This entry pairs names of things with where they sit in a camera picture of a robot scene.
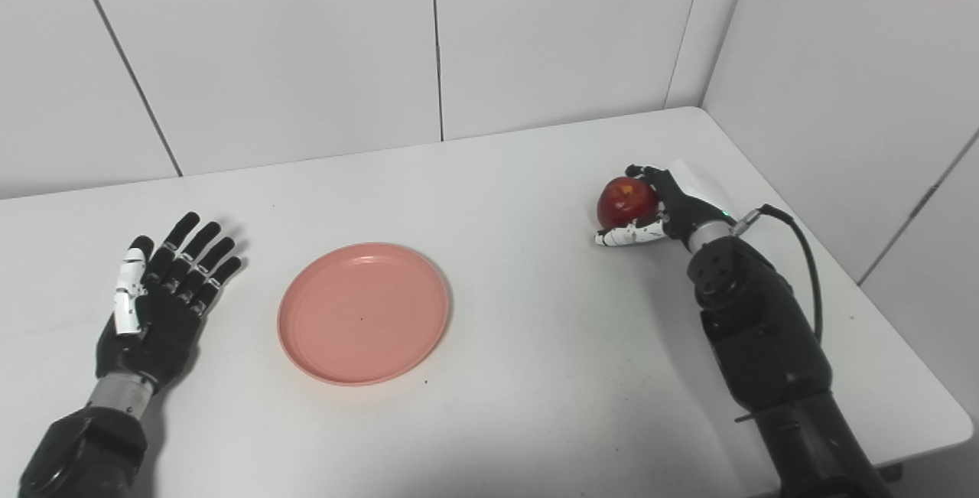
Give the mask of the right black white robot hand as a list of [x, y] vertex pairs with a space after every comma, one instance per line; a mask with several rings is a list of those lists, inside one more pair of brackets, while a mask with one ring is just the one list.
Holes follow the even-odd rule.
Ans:
[[594, 243], [602, 247], [672, 239], [696, 252], [731, 234], [737, 223], [717, 182], [683, 160], [664, 168], [630, 164], [622, 177], [606, 184], [597, 209]]

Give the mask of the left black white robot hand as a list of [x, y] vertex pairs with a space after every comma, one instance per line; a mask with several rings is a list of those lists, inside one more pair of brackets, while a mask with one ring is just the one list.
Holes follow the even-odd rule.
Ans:
[[133, 375], [160, 392], [185, 372], [200, 328], [242, 268], [220, 223], [185, 213], [160, 243], [137, 236], [120, 262], [112, 313], [96, 345], [98, 379]]

